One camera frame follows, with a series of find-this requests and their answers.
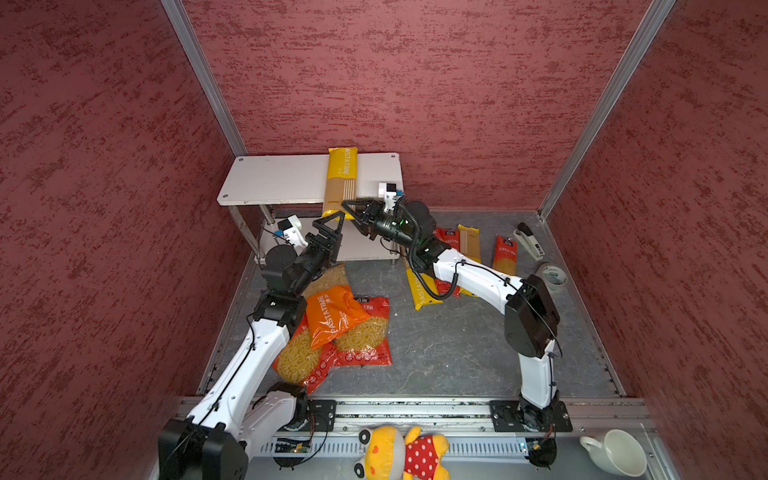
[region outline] spaghetti package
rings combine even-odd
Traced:
[[[507,275],[515,275],[518,269],[518,243],[511,238],[496,235],[496,248],[493,250],[493,270]]]
[[[429,294],[424,290],[424,287],[419,282],[419,279],[416,278],[416,275],[413,273],[413,270],[411,270],[411,267],[408,266],[408,262],[406,262],[405,258],[402,259],[402,262],[406,265],[406,276],[408,277],[408,285],[411,287],[413,306],[417,310],[420,310],[424,305],[442,303],[442,300],[436,300],[430,297]],[[422,278],[424,279],[424,283],[426,283],[433,292],[437,290],[435,287],[435,279],[429,275],[425,275],[424,273],[422,273]]]
[[[305,315],[291,340],[272,363],[272,368],[283,380],[304,385],[307,393],[314,392],[336,364],[335,345],[328,343],[322,349],[313,349],[311,342]]]
[[[392,365],[386,340],[389,299],[385,296],[356,296],[355,300],[371,318],[333,340],[337,350],[336,366]]]
[[[458,250],[458,233],[456,230],[451,228],[435,228],[435,237],[450,245],[451,248]],[[435,278],[435,286],[437,287],[437,293],[442,295],[451,288],[451,283]],[[452,295],[458,298],[461,295],[460,292],[460,288],[455,288],[453,289]]]
[[[306,299],[312,348],[318,349],[371,318],[355,300],[349,285],[332,286]]]
[[[304,298],[310,298],[312,295],[317,295],[323,290],[328,290],[330,287],[337,285],[349,286],[349,280],[346,278],[346,263],[330,267],[323,276],[310,283],[306,290],[304,290]]]
[[[323,198],[323,216],[343,210],[344,200],[357,198],[357,147],[329,148],[326,195]],[[347,220],[352,216],[346,214]]]
[[[477,263],[482,263],[480,260],[480,229],[465,227],[464,225],[458,226],[458,244],[459,251],[471,258]],[[465,295],[477,296],[469,290],[462,288],[462,293]]]

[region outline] white table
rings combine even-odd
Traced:
[[[258,236],[253,234],[237,208],[241,205],[260,205],[269,213],[265,206],[272,204],[321,204],[326,191],[327,172],[328,154],[237,157],[221,187],[218,202],[219,205],[230,208],[243,236],[256,255],[262,257],[275,246],[277,240],[265,233],[261,236],[260,243],[257,243]],[[378,198],[380,182],[396,184],[398,190],[402,190],[400,155],[358,154],[357,197]],[[315,219],[301,219],[304,234],[316,232],[312,227],[313,220]],[[270,224],[267,221],[263,227],[275,231],[277,223]],[[397,258],[382,248],[379,241],[371,241],[361,235],[352,222],[344,223],[342,235],[339,261]]]

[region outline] stuffed toy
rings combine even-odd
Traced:
[[[392,426],[360,432],[360,442],[368,445],[366,456],[355,465],[357,478],[368,480],[450,480],[440,459],[448,451],[443,435],[419,437],[422,430],[413,427],[403,438]]]

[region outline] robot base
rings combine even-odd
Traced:
[[[573,432],[571,418],[557,396],[546,409],[538,409],[524,399],[490,401],[493,429],[496,432],[547,433],[554,425],[556,432]]]

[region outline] white cup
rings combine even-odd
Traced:
[[[592,462],[608,473],[639,477],[648,467],[643,447],[624,430],[611,430],[596,439],[580,437],[579,442]]]

